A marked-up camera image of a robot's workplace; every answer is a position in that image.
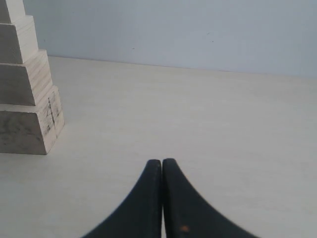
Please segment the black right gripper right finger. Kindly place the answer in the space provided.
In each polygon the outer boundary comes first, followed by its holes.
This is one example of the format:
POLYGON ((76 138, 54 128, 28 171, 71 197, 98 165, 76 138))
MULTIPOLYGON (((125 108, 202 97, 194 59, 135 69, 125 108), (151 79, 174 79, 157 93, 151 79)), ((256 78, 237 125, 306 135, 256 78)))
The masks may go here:
POLYGON ((163 213, 168 238, 254 238, 214 209, 190 184, 177 161, 162 162, 163 213))

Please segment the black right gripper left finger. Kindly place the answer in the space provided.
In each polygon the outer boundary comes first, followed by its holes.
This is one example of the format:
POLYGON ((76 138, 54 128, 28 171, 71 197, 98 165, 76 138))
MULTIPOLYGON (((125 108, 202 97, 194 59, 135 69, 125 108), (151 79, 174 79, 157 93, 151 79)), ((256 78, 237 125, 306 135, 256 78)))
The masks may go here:
POLYGON ((162 224, 161 162, 148 160, 122 203, 86 238, 160 238, 162 224))

